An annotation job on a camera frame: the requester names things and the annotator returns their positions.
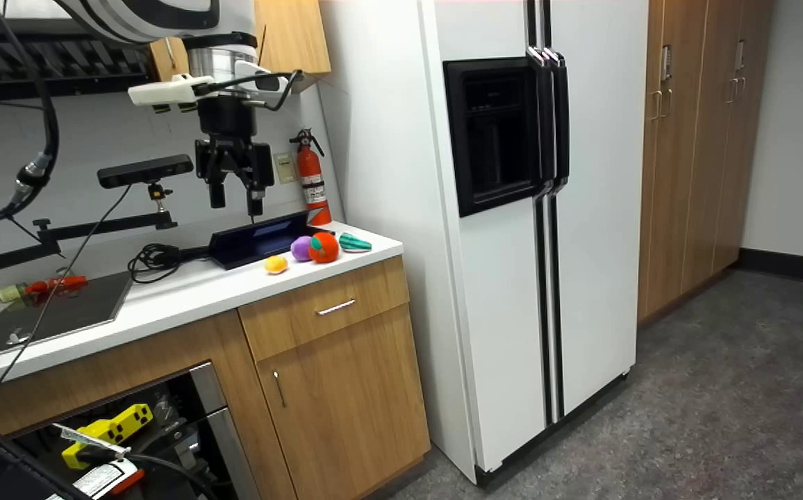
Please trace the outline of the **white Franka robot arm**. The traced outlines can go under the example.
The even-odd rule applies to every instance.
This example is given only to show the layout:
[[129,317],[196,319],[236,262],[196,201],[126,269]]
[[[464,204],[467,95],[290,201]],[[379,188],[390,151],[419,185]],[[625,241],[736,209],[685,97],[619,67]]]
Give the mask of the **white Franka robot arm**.
[[85,27],[121,44],[161,44],[174,73],[129,88],[133,106],[196,110],[199,176],[214,209],[226,206],[226,176],[246,188],[249,217],[264,212],[272,184],[255,110],[276,108],[290,76],[260,62],[253,0],[57,0]]

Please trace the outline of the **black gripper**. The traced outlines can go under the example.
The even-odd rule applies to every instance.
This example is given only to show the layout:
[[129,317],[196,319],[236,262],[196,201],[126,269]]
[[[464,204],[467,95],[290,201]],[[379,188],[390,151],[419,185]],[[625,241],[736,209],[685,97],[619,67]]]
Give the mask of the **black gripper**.
[[199,104],[203,135],[196,141],[199,176],[208,184],[212,209],[226,209],[226,176],[249,184],[249,217],[264,215],[264,185],[272,184],[269,147],[255,144],[255,110],[243,97],[207,97]]

